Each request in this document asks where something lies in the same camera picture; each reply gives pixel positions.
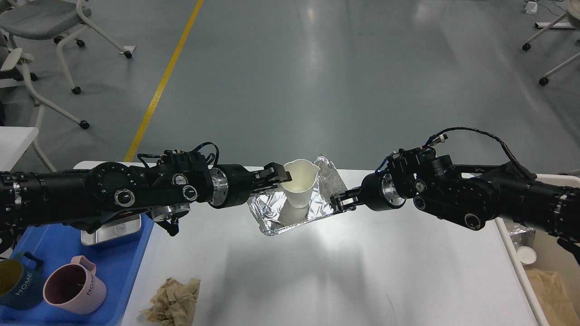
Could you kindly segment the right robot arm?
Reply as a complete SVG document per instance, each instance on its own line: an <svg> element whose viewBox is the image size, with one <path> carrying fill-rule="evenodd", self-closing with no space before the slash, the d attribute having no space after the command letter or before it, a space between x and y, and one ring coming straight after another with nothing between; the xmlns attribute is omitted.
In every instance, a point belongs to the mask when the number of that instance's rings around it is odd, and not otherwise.
<svg viewBox="0 0 580 326"><path fill-rule="evenodd" d="M580 199L577 187L539 181L514 157L506 143L482 130L476 133L499 142L509 161L503 165L456 165L438 156L435 145L447 130L430 136L423 146L394 151L361 185L331 197L337 213L367 206L380 212L398 209L406 200L439 219L471 230L506 214L516 223L543 229L579 259Z"/></svg>

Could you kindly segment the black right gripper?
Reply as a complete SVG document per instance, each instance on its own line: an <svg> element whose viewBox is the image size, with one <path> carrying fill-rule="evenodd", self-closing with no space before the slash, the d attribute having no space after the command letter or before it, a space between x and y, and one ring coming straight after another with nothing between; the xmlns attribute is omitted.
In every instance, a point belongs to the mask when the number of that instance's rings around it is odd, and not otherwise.
<svg viewBox="0 0 580 326"><path fill-rule="evenodd" d="M335 213L354 211L358 206L367 206L375 212L399 209L406 199L402 198L388 173L371 173L362 180L361 190L346 190L344 193L331 196Z"/></svg>

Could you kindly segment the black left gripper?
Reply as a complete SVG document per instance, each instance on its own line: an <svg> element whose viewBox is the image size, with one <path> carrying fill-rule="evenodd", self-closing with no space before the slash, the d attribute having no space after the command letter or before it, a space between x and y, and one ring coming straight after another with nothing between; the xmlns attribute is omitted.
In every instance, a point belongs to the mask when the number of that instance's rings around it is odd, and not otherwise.
<svg viewBox="0 0 580 326"><path fill-rule="evenodd" d="M251 193L258 196L292 181L291 174L279 163L271 162L258 171L249 171L239 164L222 164L210 169L213 195L209 202L216 209L240 206Z"/></svg>

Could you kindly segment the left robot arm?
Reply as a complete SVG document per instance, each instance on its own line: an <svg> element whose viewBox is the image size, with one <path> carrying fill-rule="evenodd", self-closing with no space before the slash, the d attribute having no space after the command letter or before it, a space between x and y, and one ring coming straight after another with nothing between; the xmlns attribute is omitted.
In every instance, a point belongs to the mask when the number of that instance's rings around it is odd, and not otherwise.
<svg viewBox="0 0 580 326"><path fill-rule="evenodd" d="M89 234L124 217L146 214L170 236L194 202L222 209L244 204L292 175L279 163L249 171L219 164L220 151L203 155L204 142L191 151L138 154L141 166L101 163L91 169L53 173L11 173L0 178L1 252L16 245L27 227L62 224Z"/></svg>

